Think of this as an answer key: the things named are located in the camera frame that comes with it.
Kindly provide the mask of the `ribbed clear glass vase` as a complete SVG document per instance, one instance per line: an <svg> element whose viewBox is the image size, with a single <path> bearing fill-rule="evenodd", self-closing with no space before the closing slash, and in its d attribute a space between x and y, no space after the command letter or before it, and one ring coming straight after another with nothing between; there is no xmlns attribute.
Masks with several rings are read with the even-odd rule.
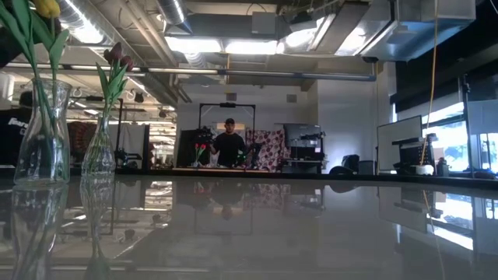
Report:
<svg viewBox="0 0 498 280"><path fill-rule="evenodd" d="M83 176L111 175L116 169L110 139L109 115L102 114L82 162Z"/></svg>

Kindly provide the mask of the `person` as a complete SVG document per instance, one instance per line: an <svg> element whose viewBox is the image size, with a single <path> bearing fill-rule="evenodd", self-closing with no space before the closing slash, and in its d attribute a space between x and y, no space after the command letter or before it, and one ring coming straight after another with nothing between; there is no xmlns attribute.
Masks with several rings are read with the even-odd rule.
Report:
<svg viewBox="0 0 498 280"><path fill-rule="evenodd" d="M0 110L0 165L16 166L32 106L33 92L25 91L20 95L18 108Z"/></svg>
<svg viewBox="0 0 498 280"><path fill-rule="evenodd" d="M239 152L246 151L243 138L235 132L235 121L228 118L224 124L225 131L216 136L210 146L211 153L217 154L217 164L226 168L235 167Z"/></svg>

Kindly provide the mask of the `smooth clear glass carafe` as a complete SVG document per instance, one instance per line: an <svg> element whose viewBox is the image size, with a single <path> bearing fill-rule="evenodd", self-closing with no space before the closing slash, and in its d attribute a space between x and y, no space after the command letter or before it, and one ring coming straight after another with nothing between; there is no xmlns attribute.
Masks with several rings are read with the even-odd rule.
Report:
<svg viewBox="0 0 498 280"><path fill-rule="evenodd" d="M30 122L20 145L15 184L63 184L70 178L66 121L72 86L53 79L33 79Z"/></svg>

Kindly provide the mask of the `bright ceiling light panel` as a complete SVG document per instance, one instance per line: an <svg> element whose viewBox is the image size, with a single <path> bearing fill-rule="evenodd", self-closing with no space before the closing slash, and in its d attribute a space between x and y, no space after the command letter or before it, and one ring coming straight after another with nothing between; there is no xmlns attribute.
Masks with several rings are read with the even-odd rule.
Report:
<svg viewBox="0 0 498 280"><path fill-rule="evenodd" d="M277 44L276 40L226 40L224 50L228 54L274 55Z"/></svg>
<svg viewBox="0 0 498 280"><path fill-rule="evenodd" d="M184 54L218 53L223 50L220 42L215 39L165 37L165 40L172 51Z"/></svg>

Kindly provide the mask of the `black panel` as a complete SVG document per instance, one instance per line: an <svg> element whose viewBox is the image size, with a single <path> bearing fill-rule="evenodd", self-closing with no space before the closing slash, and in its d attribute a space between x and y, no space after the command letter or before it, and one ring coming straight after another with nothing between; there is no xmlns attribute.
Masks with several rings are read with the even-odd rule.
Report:
<svg viewBox="0 0 498 280"><path fill-rule="evenodd" d="M209 146L214 138L207 128L183 130L177 150L177 167L205 166L210 163Z"/></svg>

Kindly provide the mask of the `floral patterned cloth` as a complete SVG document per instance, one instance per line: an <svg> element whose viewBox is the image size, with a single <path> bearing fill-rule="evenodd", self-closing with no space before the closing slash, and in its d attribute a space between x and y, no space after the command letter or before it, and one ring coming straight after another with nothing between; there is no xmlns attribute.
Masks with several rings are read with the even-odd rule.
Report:
<svg viewBox="0 0 498 280"><path fill-rule="evenodd" d="M257 168L275 173L279 168L280 160L289 155L285 147L285 133L283 129L275 131L255 130L247 128L245 131L247 145L252 142L261 143L258 154Z"/></svg>

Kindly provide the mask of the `black monitor machine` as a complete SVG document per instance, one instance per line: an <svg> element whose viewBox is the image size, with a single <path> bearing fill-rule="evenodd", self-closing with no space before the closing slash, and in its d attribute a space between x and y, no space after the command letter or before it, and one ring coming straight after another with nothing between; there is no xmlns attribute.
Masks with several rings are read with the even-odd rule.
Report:
<svg viewBox="0 0 498 280"><path fill-rule="evenodd" d="M283 173L321 173L324 162L324 132L319 125L284 124L285 147L289 155L282 159Z"/></svg>

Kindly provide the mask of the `black office chair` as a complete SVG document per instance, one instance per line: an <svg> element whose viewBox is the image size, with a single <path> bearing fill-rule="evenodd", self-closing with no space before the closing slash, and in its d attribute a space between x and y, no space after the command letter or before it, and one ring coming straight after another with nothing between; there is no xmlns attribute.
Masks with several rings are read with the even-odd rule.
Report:
<svg viewBox="0 0 498 280"><path fill-rule="evenodd" d="M359 156L356 154L342 157L340 166L334 166L329 171L330 175L354 175L359 172Z"/></svg>

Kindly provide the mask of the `white board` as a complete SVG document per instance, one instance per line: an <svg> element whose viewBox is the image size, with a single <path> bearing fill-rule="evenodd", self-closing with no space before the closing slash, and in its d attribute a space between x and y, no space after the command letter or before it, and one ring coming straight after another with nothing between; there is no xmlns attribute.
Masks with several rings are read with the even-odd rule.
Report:
<svg viewBox="0 0 498 280"><path fill-rule="evenodd" d="M400 162L399 144L395 142L422 136L422 117L410 117L377 128L377 165L381 173L394 170Z"/></svg>

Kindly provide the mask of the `black equipment rack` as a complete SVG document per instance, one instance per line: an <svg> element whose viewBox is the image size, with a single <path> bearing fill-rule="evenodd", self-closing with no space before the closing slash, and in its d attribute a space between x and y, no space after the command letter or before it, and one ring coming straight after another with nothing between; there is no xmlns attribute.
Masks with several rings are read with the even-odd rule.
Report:
<svg viewBox="0 0 498 280"><path fill-rule="evenodd" d="M399 162L394 164L397 175L416 175L413 166L431 165L435 171L435 159L433 155L432 143L437 141L435 133L428 134L425 138L407 138L392 142L392 145L398 147Z"/></svg>

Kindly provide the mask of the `black vertical stand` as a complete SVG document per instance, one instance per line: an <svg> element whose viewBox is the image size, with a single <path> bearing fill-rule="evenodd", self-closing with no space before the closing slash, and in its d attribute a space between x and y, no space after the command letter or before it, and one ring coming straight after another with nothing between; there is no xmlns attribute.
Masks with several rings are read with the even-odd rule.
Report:
<svg viewBox="0 0 498 280"><path fill-rule="evenodd" d="M472 143L471 143L471 134L470 134L470 125L468 122L468 94L470 92L470 86L467 81L467 74L462 75L459 78L460 82L460 90L461 90L461 98L463 102L463 117L465 121L465 129L467 135L467 149L468 149L468 169L472 173L474 170L472 163Z"/></svg>

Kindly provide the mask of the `round silver ceiling duct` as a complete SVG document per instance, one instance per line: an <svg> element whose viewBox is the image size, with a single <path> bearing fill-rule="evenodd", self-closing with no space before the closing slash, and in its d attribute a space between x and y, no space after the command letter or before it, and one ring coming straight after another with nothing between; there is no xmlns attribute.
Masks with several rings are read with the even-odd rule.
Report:
<svg viewBox="0 0 498 280"><path fill-rule="evenodd" d="M178 31L184 34L193 34L183 0L156 0L156 3L160 14L166 22L166 32Z"/></svg>

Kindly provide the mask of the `black gantry frame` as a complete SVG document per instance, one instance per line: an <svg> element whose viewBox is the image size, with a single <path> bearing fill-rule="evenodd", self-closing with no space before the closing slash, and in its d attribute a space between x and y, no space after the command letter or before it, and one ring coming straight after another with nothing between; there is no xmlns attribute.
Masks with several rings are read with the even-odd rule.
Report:
<svg viewBox="0 0 498 280"><path fill-rule="evenodd" d="M231 102L225 102L225 103L200 103L198 106L198 127L200 128L202 126L202 108L203 107L222 107L222 108L237 108L237 107L250 107L253 110L252 113L252 128L253 130L255 129L255 123L256 123L256 105L255 104L241 104L241 103L231 103Z"/></svg>

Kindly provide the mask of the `slanted silver duct panel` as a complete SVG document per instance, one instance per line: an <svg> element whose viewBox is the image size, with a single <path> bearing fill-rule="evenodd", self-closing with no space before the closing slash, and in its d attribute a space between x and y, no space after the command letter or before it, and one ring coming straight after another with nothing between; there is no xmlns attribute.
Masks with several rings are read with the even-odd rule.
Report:
<svg viewBox="0 0 498 280"><path fill-rule="evenodd" d="M339 48L370 8L367 2L338 1L338 4L334 12L294 24L294 30L290 25L291 32L278 40L276 54L304 58L337 56Z"/></svg>

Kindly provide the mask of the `rectangular metal ceiling duct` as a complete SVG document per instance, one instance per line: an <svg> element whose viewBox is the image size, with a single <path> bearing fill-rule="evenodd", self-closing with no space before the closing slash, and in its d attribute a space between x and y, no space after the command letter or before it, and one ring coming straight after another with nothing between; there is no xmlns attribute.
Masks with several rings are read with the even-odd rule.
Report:
<svg viewBox="0 0 498 280"><path fill-rule="evenodd" d="M410 61L459 33L476 19L476 0L386 0L388 17L359 52L382 61Z"/></svg>

